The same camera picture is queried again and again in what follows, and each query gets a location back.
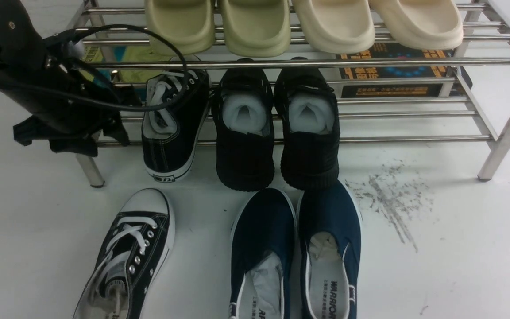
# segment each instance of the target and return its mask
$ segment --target slide sandal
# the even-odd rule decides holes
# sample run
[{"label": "slide sandal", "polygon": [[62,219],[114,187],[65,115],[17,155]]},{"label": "slide sandal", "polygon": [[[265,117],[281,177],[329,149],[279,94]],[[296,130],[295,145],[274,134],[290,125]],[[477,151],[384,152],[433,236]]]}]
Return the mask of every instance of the slide sandal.
[{"label": "slide sandal", "polygon": [[306,40],[328,53],[358,53],[375,42],[367,0],[292,0]]},{"label": "slide sandal", "polygon": [[370,0],[397,42],[413,49],[460,46],[464,26],[453,0]]},{"label": "slide sandal", "polygon": [[232,53],[274,57],[290,45],[288,0],[218,0],[224,37]]},{"label": "slide sandal", "polygon": [[[182,54],[199,53],[215,42],[214,5],[215,0],[145,0],[147,27]],[[166,45],[150,40],[156,52],[174,56]]]}]

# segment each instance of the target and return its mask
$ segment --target blue slip-on shoe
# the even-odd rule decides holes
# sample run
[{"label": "blue slip-on shoe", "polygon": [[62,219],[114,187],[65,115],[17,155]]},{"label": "blue slip-on shoe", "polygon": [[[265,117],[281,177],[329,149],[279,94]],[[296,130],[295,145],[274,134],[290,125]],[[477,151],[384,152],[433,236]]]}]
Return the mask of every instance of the blue slip-on shoe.
[{"label": "blue slip-on shoe", "polygon": [[361,254],[356,201],[339,181],[299,200],[303,319],[355,319]]},{"label": "blue slip-on shoe", "polygon": [[296,216],[289,197],[267,188],[239,212],[231,230],[230,319],[288,319]]}]

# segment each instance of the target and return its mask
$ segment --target white floor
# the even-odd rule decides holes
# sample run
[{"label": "white floor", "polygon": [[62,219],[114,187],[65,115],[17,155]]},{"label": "white floor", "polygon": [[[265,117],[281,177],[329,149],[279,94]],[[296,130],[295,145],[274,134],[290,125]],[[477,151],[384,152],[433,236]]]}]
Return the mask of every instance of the white floor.
[{"label": "white floor", "polygon": [[[58,31],[76,9],[75,1],[53,2],[26,2],[45,35]],[[510,114],[510,67],[469,72],[500,131]],[[27,115],[0,93],[0,319],[71,318],[113,216],[146,187],[161,187],[170,196],[177,236],[149,290],[154,302],[144,318],[227,317],[228,231],[248,194],[221,185],[214,149],[198,149],[190,176],[171,186],[148,178],[140,149],[101,150],[97,163],[107,186],[94,190],[73,155],[53,154],[44,142],[27,148],[14,143],[12,125]],[[448,133],[476,129],[470,119],[344,125],[346,136]],[[486,144],[342,147],[340,179],[358,196],[364,218],[360,318],[510,317],[510,153],[494,180],[480,183],[475,176],[488,153]],[[277,148],[275,162],[280,155]],[[285,185],[279,170],[273,186],[298,201],[300,192]],[[297,290],[291,301],[292,318],[299,318]]]}]

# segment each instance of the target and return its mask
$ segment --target white shoelace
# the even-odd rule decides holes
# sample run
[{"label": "white shoelace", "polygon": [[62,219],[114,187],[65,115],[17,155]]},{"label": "white shoelace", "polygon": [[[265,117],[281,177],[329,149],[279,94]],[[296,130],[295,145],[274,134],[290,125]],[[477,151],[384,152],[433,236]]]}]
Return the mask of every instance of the white shoelace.
[{"label": "white shoelace", "polygon": [[[196,72],[194,72],[193,70],[188,70],[188,73],[190,73],[190,75],[192,76],[188,80],[190,82],[190,84],[192,85],[192,84],[196,83],[196,80],[198,79],[198,75],[196,74]],[[171,97],[168,97],[166,99],[166,101],[162,100],[164,93],[166,91],[172,89],[173,86],[176,87],[177,92],[180,92],[182,90],[182,84],[177,79],[177,77],[179,77],[179,78],[184,77],[184,73],[175,73],[175,72],[165,71],[163,74],[168,77],[170,82],[172,82],[172,85],[170,83],[168,83],[168,81],[159,81],[158,83],[156,83],[156,85],[154,86],[154,89],[153,89],[154,92],[149,92],[149,93],[152,93],[152,97],[148,101],[148,103],[150,105],[161,104],[161,103],[164,103],[166,101],[170,101],[171,99],[173,99],[177,93],[174,93]],[[189,84],[186,84],[186,89],[190,89]],[[173,134],[176,132],[176,129],[177,129],[176,122],[174,121],[174,119],[172,118],[172,116],[170,115],[170,113],[168,112],[167,109],[161,109],[159,111],[155,111],[155,113],[158,116],[160,116],[162,118],[162,120],[166,123],[166,127],[160,127],[160,125],[158,125],[158,123],[156,123],[155,117],[150,117],[151,126],[154,128],[154,130],[156,132],[166,133],[166,134]]]},{"label": "white shoelace", "polygon": [[[198,79],[198,75],[193,70],[188,70],[188,73],[190,73],[190,75],[192,75],[192,78],[190,78],[190,80],[189,80],[190,84],[194,84],[195,80]],[[182,90],[182,84],[177,79],[177,77],[183,78],[184,73],[175,73],[175,72],[170,72],[170,71],[164,71],[163,74],[168,76],[168,79],[170,79],[170,81],[172,82],[172,85],[174,85],[176,87],[176,90],[178,92],[180,92]],[[172,89],[172,85],[170,85],[167,81],[159,81],[158,83],[156,83],[155,92],[153,93],[149,103],[152,105],[155,105],[157,103],[163,103],[164,101],[162,101],[162,96],[168,89]],[[170,101],[174,96],[176,96],[176,93],[172,97],[169,97],[168,99],[166,99],[166,101]]]},{"label": "white shoelace", "polygon": [[[109,252],[106,257],[106,259],[108,261],[107,261],[107,264],[105,265],[105,267],[103,268],[103,270],[101,270],[100,275],[97,277],[97,281],[95,281],[97,283],[96,288],[95,288],[97,295],[99,295],[99,286],[100,286],[101,282],[104,280],[104,278],[107,276],[108,272],[113,267],[118,266],[120,263],[125,263],[125,261],[127,261],[127,259],[129,258],[129,255],[131,254],[131,251],[127,251],[127,252],[123,252],[123,253],[113,257],[112,248],[115,247],[115,244],[117,244],[117,242],[121,238],[123,238],[127,235],[133,236],[137,240],[137,244],[139,245],[139,253],[142,256],[145,254],[147,246],[149,245],[149,243],[146,242],[146,240],[143,238],[143,234],[141,234],[141,232],[140,232],[140,230],[143,228],[143,226],[129,226],[127,224],[128,222],[138,222],[138,223],[142,223],[142,224],[148,224],[152,228],[158,227],[158,225],[156,224],[156,222],[154,220],[152,220],[152,218],[138,217],[138,216],[120,218],[119,222],[117,222],[116,227],[119,227],[120,225],[123,224],[123,230],[118,233],[114,232],[115,236],[113,236],[113,238],[108,242],[107,246],[105,247],[105,251]],[[116,289],[115,293],[114,293],[115,300],[112,300],[111,298],[108,299],[108,301],[115,303],[115,310],[112,311],[112,313],[110,313],[108,315],[108,317],[111,317],[111,318],[119,317],[119,314],[121,312],[121,305],[122,305],[121,293],[122,293],[121,291]]]}]

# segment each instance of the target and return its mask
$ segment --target metal shoe rack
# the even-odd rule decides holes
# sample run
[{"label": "metal shoe rack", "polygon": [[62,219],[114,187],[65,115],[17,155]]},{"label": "metal shoe rack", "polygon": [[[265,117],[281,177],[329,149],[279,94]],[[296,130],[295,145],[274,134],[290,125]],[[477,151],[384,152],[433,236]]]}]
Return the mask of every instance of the metal shoe rack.
[{"label": "metal shoe rack", "polygon": [[[459,66],[484,66],[484,65],[510,65],[510,57],[464,57],[466,49],[470,42],[487,42],[501,41],[508,42],[510,45],[510,22],[504,18],[492,0],[473,0],[470,4],[459,4],[461,11],[467,12],[465,18],[465,40],[464,43],[456,49],[455,56],[444,59],[410,59],[399,60],[396,58],[370,59],[370,60],[295,60],[295,61],[252,61],[252,62],[215,62],[201,61],[190,62],[189,67],[192,69],[229,69],[234,67],[263,67],[265,69],[277,69],[282,67],[295,66],[313,66],[320,68],[340,68],[340,67],[404,67],[404,66],[451,66],[448,77],[446,78],[398,78],[398,79],[368,79],[368,80],[338,80],[330,81],[331,84],[343,85],[380,85],[380,84],[433,84],[441,83],[443,88],[439,97],[371,97],[371,98],[353,98],[340,99],[340,118],[344,119],[400,119],[400,118],[446,118],[446,117],[472,117],[475,125],[480,131],[480,135],[451,135],[451,136],[387,136],[387,137],[348,137],[342,136],[340,140],[343,144],[352,143],[433,143],[433,142],[486,142],[491,149],[483,168],[478,174],[480,180],[490,180],[498,166],[506,156],[510,148],[510,119],[508,120],[504,130],[498,135],[484,115],[482,108],[475,99],[471,89],[468,87],[465,79],[459,72]],[[84,0],[81,8],[73,17],[69,27],[75,27],[79,30],[85,29],[88,25],[102,26],[104,25],[105,15],[144,15],[144,8],[106,8],[99,6],[97,0]],[[488,22],[480,22],[479,18],[484,14],[488,18]],[[384,29],[384,24],[377,23],[375,28],[377,31],[377,42],[394,42],[391,35]],[[474,34],[476,29],[498,30],[498,34]],[[300,32],[300,25],[292,25],[292,32]],[[95,39],[85,40],[85,45],[101,47],[105,62],[93,63],[98,69],[107,69],[109,71],[119,70],[166,70],[178,69],[182,65],[178,62],[116,62],[112,47],[126,45],[148,45],[147,39],[120,39],[110,38],[111,32],[116,34],[129,34],[131,31],[122,28],[110,30],[97,34]],[[216,32],[223,32],[222,26],[216,26]],[[306,44],[306,40],[302,37],[293,37],[292,45]],[[215,45],[224,45],[223,39],[218,39]],[[459,83],[465,90],[462,97],[450,97],[452,86]],[[131,83],[116,83],[118,86],[131,85]],[[464,103],[465,111],[391,111],[391,112],[374,112],[374,113],[348,113],[344,110],[346,105],[387,105],[392,103],[405,103],[415,105],[429,105],[433,103]],[[142,115],[133,115],[124,117],[126,123],[136,123],[142,121]],[[111,141],[98,141],[100,147],[115,148],[121,147],[118,143]],[[131,145],[140,145],[140,141],[134,141]],[[200,145],[214,146],[215,140],[200,140]],[[104,179],[99,172],[92,158],[86,156],[77,156],[85,175],[89,179],[91,186],[101,187],[104,185]]]}]

